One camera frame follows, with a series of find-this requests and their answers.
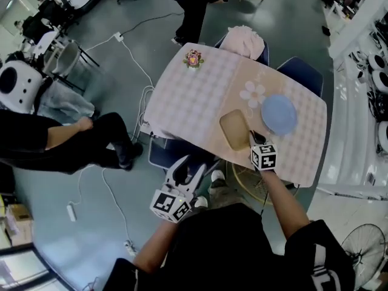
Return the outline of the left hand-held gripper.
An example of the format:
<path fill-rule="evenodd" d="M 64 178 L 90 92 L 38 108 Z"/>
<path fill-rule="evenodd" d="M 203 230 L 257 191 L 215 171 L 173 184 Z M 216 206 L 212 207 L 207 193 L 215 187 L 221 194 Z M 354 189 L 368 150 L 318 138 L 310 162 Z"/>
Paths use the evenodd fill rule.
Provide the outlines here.
<path fill-rule="evenodd" d="M 190 155 L 183 156 L 167 171 L 165 181 L 155 191 L 150 210 L 159 218 L 178 223 L 191 210 L 194 192 L 200 186 L 207 166 L 202 164 L 198 171 L 186 182 L 189 174 Z"/>

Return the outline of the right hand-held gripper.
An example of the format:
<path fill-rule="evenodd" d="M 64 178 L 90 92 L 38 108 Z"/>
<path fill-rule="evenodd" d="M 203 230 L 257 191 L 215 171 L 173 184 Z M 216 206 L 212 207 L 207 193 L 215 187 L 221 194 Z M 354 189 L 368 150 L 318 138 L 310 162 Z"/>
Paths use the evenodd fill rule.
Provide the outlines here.
<path fill-rule="evenodd" d="M 278 150 L 274 144 L 265 144 L 266 137 L 249 131 L 249 143 L 251 147 L 251 163 L 258 171 L 274 171 L 278 159 Z"/>

